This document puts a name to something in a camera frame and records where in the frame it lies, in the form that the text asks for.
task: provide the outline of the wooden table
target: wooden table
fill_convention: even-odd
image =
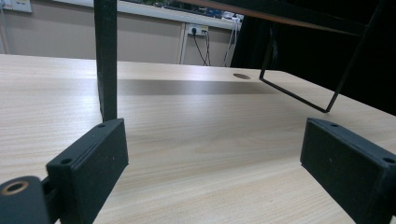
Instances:
[[[0,182],[42,179],[101,122],[95,61],[0,55],[0,66]],[[95,223],[353,223],[300,164],[306,119],[396,153],[396,118],[344,96],[322,114],[259,73],[119,62],[130,165]],[[332,95],[285,73],[268,78],[317,104]]]

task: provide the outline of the light wood grain surface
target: light wood grain surface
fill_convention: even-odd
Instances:
[[[0,182],[45,165],[101,122],[95,61],[0,55]],[[251,79],[240,79],[233,74]],[[332,93],[269,79],[320,105]],[[300,164],[308,117],[396,153],[396,119],[344,96],[322,114],[258,70],[119,62],[130,165],[95,223],[353,223]]]

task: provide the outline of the wall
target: wall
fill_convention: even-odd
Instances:
[[[93,8],[44,0],[31,4],[33,13],[5,11],[11,54],[95,58]],[[179,63],[183,27],[180,21],[119,13],[119,61]],[[210,27],[209,33],[212,65],[222,66],[231,31]],[[205,40],[197,42],[205,54]],[[184,64],[203,64],[191,36],[184,57]]]

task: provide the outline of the gray wall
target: gray wall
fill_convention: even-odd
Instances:
[[[61,58],[95,58],[93,8],[31,0],[33,13],[6,10],[11,54]],[[184,23],[119,13],[118,60],[179,63]],[[212,65],[222,66],[230,30],[209,27]],[[201,52],[205,39],[197,37]],[[184,64],[202,65],[191,36]]]

